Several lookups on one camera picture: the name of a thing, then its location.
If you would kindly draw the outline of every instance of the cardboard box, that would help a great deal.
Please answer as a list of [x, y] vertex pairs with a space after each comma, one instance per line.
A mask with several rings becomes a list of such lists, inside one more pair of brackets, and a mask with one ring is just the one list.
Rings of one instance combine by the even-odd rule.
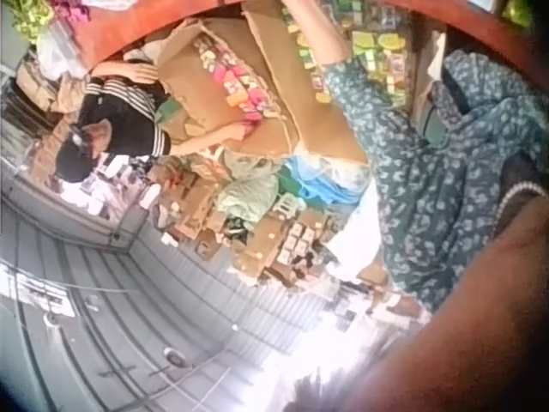
[[[245, 21], [207, 19], [184, 22], [175, 29], [158, 58], [160, 79], [168, 92], [205, 131], [244, 120], [242, 109], [228, 105], [223, 85], [202, 67], [201, 57], [193, 42], [203, 34], [230, 49], [241, 65], [260, 76], [264, 88], [279, 106], [278, 118], [265, 118], [242, 142], [227, 141], [224, 145], [244, 155], [272, 158], [290, 155], [298, 142], [297, 131], [289, 111], [276, 93], [268, 66]], [[172, 137], [178, 138], [177, 130], [172, 131]]]
[[196, 239], [219, 190], [219, 184], [199, 178], [184, 197], [183, 217], [175, 228], [189, 239]]
[[24, 94], [41, 110], [47, 112], [57, 99], [57, 91], [53, 90], [39, 72], [38, 63], [26, 61], [17, 70], [15, 83]]
[[195, 253], [205, 262], [209, 262], [221, 248], [217, 243], [215, 232], [210, 229], [202, 230], [196, 240]]
[[219, 210], [212, 211], [212, 214], [208, 216], [205, 227], [214, 231], [214, 233], [221, 233], [223, 226], [225, 225], [227, 214], [220, 212]]
[[280, 2], [259, 0], [242, 7], [305, 148], [314, 155], [367, 163], [341, 109], [315, 98], [311, 73], [303, 66], [295, 35], [288, 33]]
[[385, 286], [389, 281], [389, 275], [384, 268], [383, 258], [381, 252], [379, 252], [374, 259], [374, 261], [362, 269], [357, 276], [362, 282], [375, 285], [375, 286]]

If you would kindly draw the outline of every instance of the woman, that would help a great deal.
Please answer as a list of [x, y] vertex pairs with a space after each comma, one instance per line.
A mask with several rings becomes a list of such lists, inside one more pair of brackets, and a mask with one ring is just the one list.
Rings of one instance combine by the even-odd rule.
[[448, 143], [430, 147], [315, 0], [283, 3], [371, 160], [388, 272], [434, 312], [494, 233], [505, 161], [523, 152], [548, 169], [548, 100], [512, 70], [456, 52], [431, 92]]

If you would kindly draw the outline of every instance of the hair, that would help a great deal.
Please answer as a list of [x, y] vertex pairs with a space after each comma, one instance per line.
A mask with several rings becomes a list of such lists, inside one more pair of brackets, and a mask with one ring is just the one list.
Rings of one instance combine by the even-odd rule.
[[357, 389], [368, 372], [408, 337], [409, 332], [395, 326], [381, 327], [374, 343], [361, 353], [359, 361], [351, 369], [339, 369], [328, 379], [321, 379], [320, 373], [299, 379], [294, 385], [294, 398], [283, 412], [341, 410], [350, 393]]
[[72, 132], [63, 142], [55, 159], [56, 176], [67, 183], [80, 183], [85, 180], [95, 168], [95, 160], [91, 156], [81, 154], [81, 150], [72, 139]]

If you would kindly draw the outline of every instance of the skin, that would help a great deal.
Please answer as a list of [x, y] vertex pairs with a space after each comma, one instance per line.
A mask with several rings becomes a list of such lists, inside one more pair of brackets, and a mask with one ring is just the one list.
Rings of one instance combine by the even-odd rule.
[[[126, 62], [103, 62], [98, 64], [91, 73], [92, 77], [122, 76], [135, 83], [153, 84], [158, 81], [158, 71], [152, 64], [130, 64]], [[111, 142], [111, 127], [108, 121], [90, 124], [83, 129], [91, 136], [94, 159], [105, 152]], [[249, 122], [228, 124], [202, 136], [196, 136], [180, 144], [173, 144], [172, 156], [190, 155], [210, 146], [221, 144], [226, 140], [245, 139], [254, 129]]]
[[[351, 57], [315, 0], [283, 3], [320, 64]], [[461, 412], [497, 402], [545, 337], [548, 246], [549, 200], [540, 197], [478, 256], [432, 321], [368, 373], [343, 410]]]

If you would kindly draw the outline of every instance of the black and white striped shirt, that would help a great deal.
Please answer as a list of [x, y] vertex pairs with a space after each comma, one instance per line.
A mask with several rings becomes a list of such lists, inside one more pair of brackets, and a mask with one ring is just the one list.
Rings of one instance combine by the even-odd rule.
[[93, 77], [82, 102], [79, 126], [108, 119], [112, 139], [107, 153], [114, 155], [162, 156], [171, 149], [169, 136], [154, 122], [160, 105], [158, 87], [136, 84], [128, 79]]

